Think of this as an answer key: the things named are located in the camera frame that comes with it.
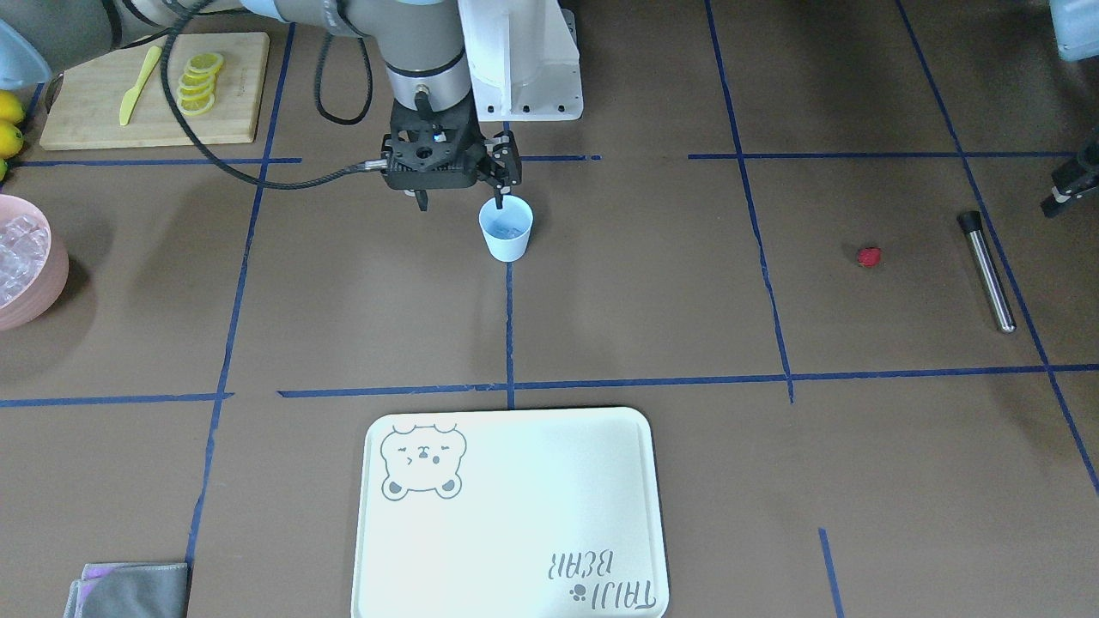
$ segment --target white tray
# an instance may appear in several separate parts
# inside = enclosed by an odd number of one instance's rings
[[[354,618],[656,618],[667,606],[639,411],[389,415],[367,431]]]

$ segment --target bear drawing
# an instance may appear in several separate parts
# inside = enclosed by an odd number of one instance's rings
[[[449,499],[462,490],[458,465],[466,453],[466,437],[457,428],[414,426],[408,431],[397,427],[381,441],[386,461],[386,481],[381,493],[399,500],[409,492],[435,492]]]

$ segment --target bowl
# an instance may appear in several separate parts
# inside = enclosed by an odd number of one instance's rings
[[[49,240],[46,261],[31,283],[15,298],[0,306],[0,331],[25,324],[41,316],[57,300],[68,279],[68,252],[60,239],[49,229],[46,216],[25,199],[0,195],[0,221],[14,219],[21,214],[34,219]]]

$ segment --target yellow knife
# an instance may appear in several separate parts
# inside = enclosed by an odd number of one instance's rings
[[[156,68],[156,63],[158,62],[160,62],[160,48],[154,45],[145,53],[145,63],[141,65],[141,74],[137,76],[137,82],[122,96],[122,107],[119,108],[120,126],[130,124],[130,117],[134,113],[134,106],[137,104],[137,98],[141,97],[141,91],[145,88],[145,81],[148,80],[148,76],[153,74],[153,69]]]

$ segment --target wooden cutting board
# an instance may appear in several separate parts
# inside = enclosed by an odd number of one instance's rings
[[[145,84],[130,124],[119,126],[122,95],[136,81],[148,46],[163,47],[164,41],[158,38],[141,47],[111,52],[66,70],[42,130],[42,147],[79,151],[189,145],[191,142],[164,100],[159,65]],[[204,144],[255,140],[269,43],[265,32],[181,34],[176,40],[168,63],[173,91],[188,58],[201,52],[225,56],[225,65],[218,75],[213,109],[187,118]]]

